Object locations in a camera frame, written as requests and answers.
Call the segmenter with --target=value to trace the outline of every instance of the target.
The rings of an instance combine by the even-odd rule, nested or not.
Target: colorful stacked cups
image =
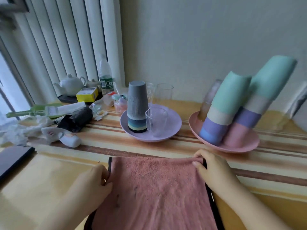
[[[297,61],[287,56],[273,56],[252,78],[248,98],[235,116],[223,139],[230,147],[242,147],[251,129],[269,108],[289,80]]]
[[[242,104],[251,77],[230,72],[218,89],[199,136],[213,145],[219,145]]]
[[[135,133],[147,130],[145,112],[148,110],[146,83],[131,81],[128,88],[128,128]]]

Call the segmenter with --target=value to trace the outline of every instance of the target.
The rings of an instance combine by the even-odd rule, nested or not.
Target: mint green cup
[[[248,93],[275,100],[289,80],[297,60],[282,55],[273,56],[251,79]]]
[[[235,115],[242,104],[250,82],[250,76],[240,76],[234,72],[228,73],[214,96],[212,106],[227,115]]]

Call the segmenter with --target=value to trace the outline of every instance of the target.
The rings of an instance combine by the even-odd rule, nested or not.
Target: pink plate
[[[248,135],[248,137],[246,139],[245,144],[240,148],[227,146],[227,145],[223,144],[223,142],[220,144],[220,146],[215,146],[213,144],[208,143],[207,141],[200,138],[199,135],[197,135],[196,132],[195,132],[195,131],[197,131],[197,128],[201,127],[201,124],[202,124],[197,119],[197,115],[198,115],[198,112],[195,112],[195,113],[191,114],[191,116],[189,118],[189,125],[190,125],[190,128],[191,128],[191,131],[197,137],[197,139],[199,139],[201,142],[203,142],[205,145],[209,146],[210,148],[213,148],[213,149],[216,149],[216,150],[219,150],[219,151],[222,151],[222,152],[243,153],[243,152],[249,152],[249,151],[258,147],[260,140],[259,140],[257,133],[254,130],[252,130],[250,132],[250,134]]]
[[[162,107],[158,104],[153,104],[152,106],[156,107]],[[133,138],[144,141],[144,142],[159,142],[166,139],[171,138],[173,135],[175,135],[181,128],[181,118],[178,115],[178,113],[172,109],[165,108],[167,111],[167,121],[165,130],[162,131],[162,134],[160,136],[153,136],[150,131],[145,131],[143,133],[134,133],[129,130],[128,128],[128,116],[127,111],[125,111],[121,117],[120,117],[120,125],[123,128],[123,130],[131,135]]]

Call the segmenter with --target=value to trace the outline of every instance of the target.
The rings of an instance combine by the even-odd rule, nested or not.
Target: teapot handle
[[[86,84],[86,79],[84,78],[84,77],[80,77],[80,79],[81,79],[81,81],[82,81],[82,79],[83,79],[83,86],[85,86],[85,84]]]

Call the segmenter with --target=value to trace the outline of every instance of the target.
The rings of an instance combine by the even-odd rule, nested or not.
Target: teapot spout
[[[53,85],[55,85],[56,88],[58,88],[58,90],[60,91],[62,95],[66,94],[66,90],[63,87],[61,87],[59,83],[53,83]]]

